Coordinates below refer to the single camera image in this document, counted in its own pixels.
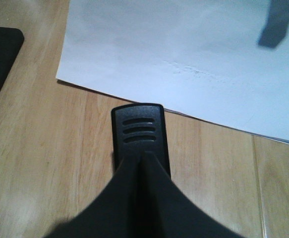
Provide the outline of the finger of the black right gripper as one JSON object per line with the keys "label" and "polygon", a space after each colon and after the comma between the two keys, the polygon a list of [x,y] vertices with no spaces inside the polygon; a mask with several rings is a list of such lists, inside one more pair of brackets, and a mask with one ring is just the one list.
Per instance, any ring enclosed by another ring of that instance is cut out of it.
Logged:
{"label": "finger of the black right gripper", "polygon": [[289,27],[289,0],[271,0],[266,23],[257,45],[275,49],[286,37]]}

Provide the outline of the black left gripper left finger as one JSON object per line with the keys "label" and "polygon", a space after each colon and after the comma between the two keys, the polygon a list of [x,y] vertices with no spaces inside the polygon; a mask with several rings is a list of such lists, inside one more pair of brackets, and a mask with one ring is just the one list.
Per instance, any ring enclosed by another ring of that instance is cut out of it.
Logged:
{"label": "black left gripper left finger", "polygon": [[125,157],[102,192],[49,238],[139,238],[139,163],[144,153]]}

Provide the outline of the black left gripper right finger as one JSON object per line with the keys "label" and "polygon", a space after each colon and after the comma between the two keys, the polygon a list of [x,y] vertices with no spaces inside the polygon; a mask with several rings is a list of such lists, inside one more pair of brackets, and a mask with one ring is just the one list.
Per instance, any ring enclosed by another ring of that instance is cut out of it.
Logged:
{"label": "black left gripper right finger", "polygon": [[159,238],[241,238],[194,205],[172,182],[152,152],[140,159],[142,188]]}

